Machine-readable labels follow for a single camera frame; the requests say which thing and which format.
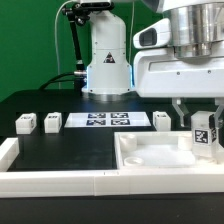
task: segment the green wall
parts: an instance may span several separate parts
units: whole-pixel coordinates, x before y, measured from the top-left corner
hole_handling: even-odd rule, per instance
[[[57,74],[54,46],[54,20],[64,0],[0,1],[0,101],[15,91],[37,89]],[[134,34],[158,21],[161,15],[152,13],[143,3],[135,3]],[[117,3],[112,11],[127,26],[127,56],[132,3]],[[68,21],[59,17],[59,49],[61,71],[74,71],[74,53]],[[90,26],[78,29],[84,62],[91,60]],[[72,88],[63,84],[62,88]]]

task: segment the black tabletop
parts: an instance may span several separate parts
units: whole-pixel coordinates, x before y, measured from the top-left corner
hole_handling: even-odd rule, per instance
[[[186,102],[189,110],[215,111],[213,100]],[[182,129],[171,99],[133,97],[102,103],[83,99],[73,90],[16,92],[0,103],[0,141],[17,137],[15,120],[22,113],[36,113],[37,128],[20,135],[20,155],[9,171],[116,169],[113,134],[116,131],[154,131],[154,127],[63,128],[45,134],[47,113],[166,111],[172,130]],[[224,223],[224,194],[161,194],[107,197],[57,197],[0,199],[0,223]]]

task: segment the white cable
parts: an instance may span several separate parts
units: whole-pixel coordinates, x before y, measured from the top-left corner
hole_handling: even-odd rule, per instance
[[[129,64],[131,64],[131,54],[132,54],[132,33],[135,18],[135,2],[132,2],[132,18],[131,18],[131,31],[130,31],[130,44],[129,44]]]
[[[55,23],[54,23],[54,39],[55,39],[55,50],[56,50],[56,57],[57,57],[57,68],[58,68],[58,75],[61,74],[61,67],[60,67],[60,56],[59,56],[59,49],[58,49],[58,17],[59,14],[61,12],[61,10],[63,9],[63,7],[69,3],[74,3],[77,2],[77,0],[70,0],[67,1],[65,3],[63,3],[61,5],[61,7],[59,8],[56,17],[55,17]]]

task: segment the white cube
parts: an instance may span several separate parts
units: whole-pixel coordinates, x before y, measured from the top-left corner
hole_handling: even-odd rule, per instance
[[[191,117],[191,128],[193,136],[192,151],[196,156],[213,158],[217,150],[217,133],[210,118],[214,112],[198,111]]]
[[[170,131],[171,119],[166,112],[153,112],[153,125],[157,131]]]
[[[49,113],[44,120],[45,133],[58,133],[62,125],[61,113]]]
[[[37,116],[34,113],[22,114],[16,120],[17,134],[31,134],[33,129],[37,126]]]

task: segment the black cable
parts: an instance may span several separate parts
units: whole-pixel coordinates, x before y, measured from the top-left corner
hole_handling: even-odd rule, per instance
[[[61,82],[74,82],[75,79],[64,79],[64,80],[54,80],[54,81],[48,81],[45,84],[43,84],[39,90],[44,90],[46,89],[47,86],[49,86],[52,83],[61,83]]]
[[[61,74],[61,75],[57,75],[57,76],[51,78],[50,80],[48,80],[47,82],[45,82],[43,85],[41,85],[41,86],[39,87],[39,90],[43,90],[43,89],[45,89],[46,86],[49,85],[49,83],[51,83],[51,82],[53,82],[53,81],[55,81],[55,80],[57,80],[57,79],[66,77],[66,76],[74,76],[74,73],[73,73],[73,72],[67,72],[67,73],[63,73],[63,74]]]
[[[57,75],[57,76],[51,78],[50,80],[48,80],[47,82],[54,81],[54,80],[57,80],[57,79],[60,79],[60,78],[66,77],[66,76],[74,76],[74,72],[67,72],[67,73]]]

